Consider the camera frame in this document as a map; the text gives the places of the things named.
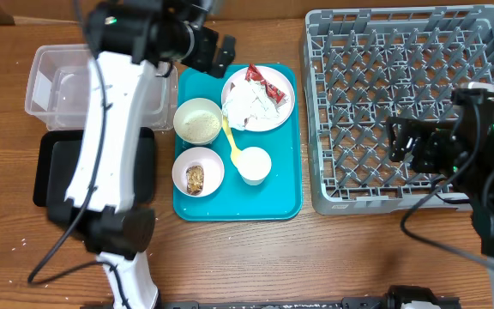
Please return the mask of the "white napkin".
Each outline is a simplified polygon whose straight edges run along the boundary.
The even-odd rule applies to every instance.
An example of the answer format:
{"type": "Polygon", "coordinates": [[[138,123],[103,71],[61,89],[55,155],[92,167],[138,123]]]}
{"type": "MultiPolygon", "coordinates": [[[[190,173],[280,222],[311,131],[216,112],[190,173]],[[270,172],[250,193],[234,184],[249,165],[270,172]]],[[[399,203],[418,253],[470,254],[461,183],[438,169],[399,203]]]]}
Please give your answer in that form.
{"type": "Polygon", "coordinates": [[[252,118],[276,120],[279,117],[275,103],[266,93],[266,87],[254,80],[233,82],[222,105],[222,112],[229,126],[237,130],[245,130],[252,118]]]}

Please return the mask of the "white cup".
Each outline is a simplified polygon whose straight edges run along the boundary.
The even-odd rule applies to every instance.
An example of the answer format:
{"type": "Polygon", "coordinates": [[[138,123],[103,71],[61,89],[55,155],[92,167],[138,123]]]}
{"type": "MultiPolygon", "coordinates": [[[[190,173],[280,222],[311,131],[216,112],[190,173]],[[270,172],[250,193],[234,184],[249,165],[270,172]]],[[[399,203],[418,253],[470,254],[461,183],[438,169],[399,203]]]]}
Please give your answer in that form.
{"type": "Polygon", "coordinates": [[[248,147],[238,157],[237,169],[247,185],[259,185],[271,171],[272,161],[262,148],[248,147]]]}

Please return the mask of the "pink bowl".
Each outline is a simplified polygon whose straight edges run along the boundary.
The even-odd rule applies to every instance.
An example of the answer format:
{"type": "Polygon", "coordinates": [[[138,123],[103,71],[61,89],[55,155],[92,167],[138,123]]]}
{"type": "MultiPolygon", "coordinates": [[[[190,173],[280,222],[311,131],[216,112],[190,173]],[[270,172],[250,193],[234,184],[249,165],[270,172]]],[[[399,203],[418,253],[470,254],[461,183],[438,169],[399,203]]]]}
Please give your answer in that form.
{"type": "Polygon", "coordinates": [[[185,150],[172,167],[174,185],[186,196],[205,197],[214,193],[221,185],[225,175],[222,159],[210,148],[194,147],[185,150]],[[186,170],[194,165],[200,165],[204,171],[204,186],[197,196],[187,193],[186,170]]]}

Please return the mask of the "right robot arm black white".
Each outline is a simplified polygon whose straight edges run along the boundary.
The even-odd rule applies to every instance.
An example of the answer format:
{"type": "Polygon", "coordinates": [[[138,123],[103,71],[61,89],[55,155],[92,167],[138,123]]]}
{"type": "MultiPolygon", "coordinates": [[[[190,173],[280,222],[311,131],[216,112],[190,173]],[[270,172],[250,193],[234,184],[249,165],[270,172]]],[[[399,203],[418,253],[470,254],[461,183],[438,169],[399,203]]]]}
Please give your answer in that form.
{"type": "Polygon", "coordinates": [[[415,172],[441,173],[444,185],[467,196],[481,238],[474,260],[488,269],[494,305],[494,112],[467,106],[458,121],[443,123],[390,117],[386,129],[392,161],[412,154],[415,172]]]}

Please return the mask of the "red snack wrapper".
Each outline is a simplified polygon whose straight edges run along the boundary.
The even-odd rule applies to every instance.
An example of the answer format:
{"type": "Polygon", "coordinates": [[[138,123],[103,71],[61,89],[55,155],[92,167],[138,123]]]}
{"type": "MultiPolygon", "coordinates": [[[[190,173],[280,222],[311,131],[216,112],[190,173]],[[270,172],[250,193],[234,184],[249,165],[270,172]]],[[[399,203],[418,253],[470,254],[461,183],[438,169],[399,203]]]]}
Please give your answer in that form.
{"type": "Polygon", "coordinates": [[[285,99],[286,94],[279,90],[275,85],[268,82],[254,64],[249,64],[245,74],[245,80],[249,82],[259,82],[263,85],[266,95],[275,101],[275,105],[279,105],[285,99]]]}

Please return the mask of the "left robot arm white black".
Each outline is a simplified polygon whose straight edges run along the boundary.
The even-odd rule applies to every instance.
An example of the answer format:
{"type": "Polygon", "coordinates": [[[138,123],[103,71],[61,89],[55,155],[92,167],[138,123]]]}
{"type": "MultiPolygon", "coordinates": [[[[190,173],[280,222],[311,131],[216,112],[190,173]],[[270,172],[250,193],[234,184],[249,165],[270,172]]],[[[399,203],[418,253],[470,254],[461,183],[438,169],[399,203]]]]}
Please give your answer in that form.
{"type": "Polygon", "coordinates": [[[159,308],[146,250],[155,213],[135,202],[134,168],[148,83],[160,63],[221,78],[236,40],[205,26],[204,1],[103,1],[79,14],[90,51],[81,150],[64,198],[47,206],[64,238],[80,239],[106,274],[116,308],[159,308]]]}

